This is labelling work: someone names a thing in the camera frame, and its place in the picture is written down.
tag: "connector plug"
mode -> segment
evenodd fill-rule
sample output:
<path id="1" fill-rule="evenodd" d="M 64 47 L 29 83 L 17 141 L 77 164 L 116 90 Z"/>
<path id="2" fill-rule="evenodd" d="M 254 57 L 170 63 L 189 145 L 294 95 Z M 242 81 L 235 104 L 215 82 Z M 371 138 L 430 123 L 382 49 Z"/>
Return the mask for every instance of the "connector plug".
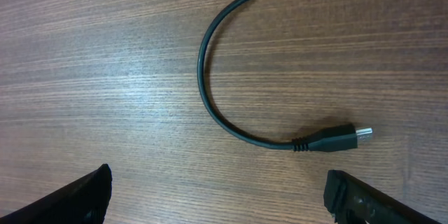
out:
<path id="1" fill-rule="evenodd" d="M 294 151 L 345 151 L 358 147 L 373 136 L 372 128 L 356 130 L 352 125 L 322 129 L 302 139 L 296 139 Z"/>

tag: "wood grain surface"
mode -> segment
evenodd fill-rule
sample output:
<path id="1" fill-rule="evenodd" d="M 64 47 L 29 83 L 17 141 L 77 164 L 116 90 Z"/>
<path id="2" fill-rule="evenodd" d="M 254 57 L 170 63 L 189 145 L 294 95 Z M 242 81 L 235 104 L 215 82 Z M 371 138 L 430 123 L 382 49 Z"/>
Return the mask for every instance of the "wood grain surface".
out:
<path id="1" fill-rule="evenodd" d="M 329 169 L 448 223 L 448 0 L 257 0 L 224 21 L 223 115 L 275 141 L 374 128 L 338 153 L 208 115 L 197 51 L 231 1 L 0 0 L 0 216 L 109 163 L 106 223 L 332 223 Z"/>

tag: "black plastic object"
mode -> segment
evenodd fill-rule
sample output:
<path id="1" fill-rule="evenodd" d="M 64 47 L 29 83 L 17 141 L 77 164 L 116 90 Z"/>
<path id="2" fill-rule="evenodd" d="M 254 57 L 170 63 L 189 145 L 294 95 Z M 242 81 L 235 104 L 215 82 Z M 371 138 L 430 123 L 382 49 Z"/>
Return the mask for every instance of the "black plastic object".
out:
<path id="1" fill-rule="evenodd" d="M 107 164 L 3 218 L 0 224 L 101 224 L 112 193 Z"/>
<path id="2" fill-rule="evenodd" d="M 438 223 L 343 171 L 328 171 L 323 200 L 339 224 Z"/>

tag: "black strain relief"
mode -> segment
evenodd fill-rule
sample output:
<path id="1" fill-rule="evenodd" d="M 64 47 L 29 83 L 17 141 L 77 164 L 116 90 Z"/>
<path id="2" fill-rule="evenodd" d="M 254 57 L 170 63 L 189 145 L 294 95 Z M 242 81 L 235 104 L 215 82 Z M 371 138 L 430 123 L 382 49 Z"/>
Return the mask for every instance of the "black strain relief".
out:
<path id="1" fill-rule="evenodd" d="M 308 143 L 304 143 L 303 137 L 293 139 L 293 150 L 294 151 L 309 151 Z"/>

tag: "usb cable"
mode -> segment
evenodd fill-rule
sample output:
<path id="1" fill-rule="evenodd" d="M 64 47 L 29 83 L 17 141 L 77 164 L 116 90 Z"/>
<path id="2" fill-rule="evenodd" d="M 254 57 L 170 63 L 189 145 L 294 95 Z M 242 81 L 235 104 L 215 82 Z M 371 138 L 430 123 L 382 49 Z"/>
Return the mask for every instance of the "usb cable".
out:
<path id="1" fill-rule="evenodd" d="M 207 29 L 204 38 L 202 39 L 199 48 L 199 57 L 197 60 L 197 82 L 199 85 L 199 92 L 205 108 L 210 113 L 210 116 L 227 132 L 234 137 L 246 141 L 257 146 L 276 149 L 276 150 L 294 150 L 294 151 L 344 151 L 351 148 L 357 148 L 358 143 L 364 143 L 372 138 L 372 129 L 356 130 L 352 124 L 342 125 L 322 129 L 321 131 L 299 139 L 293 139 L 289 143 L 276 143 L 264 138 L 253 136 L 232 123 L 227 121 L 217 109 L 213 107 L 210 97 L 207 94 L 207 89 L 204 79 L 204 64 L 207 52 L 207 46 L 210 42 L 211 36 L 215 29 L 224 20 L 224 18 L 231 13 L 238 6 L 246 3 L 249 0 L 234 0 L 231 4 L 225 7 L 213 20 Z"/>

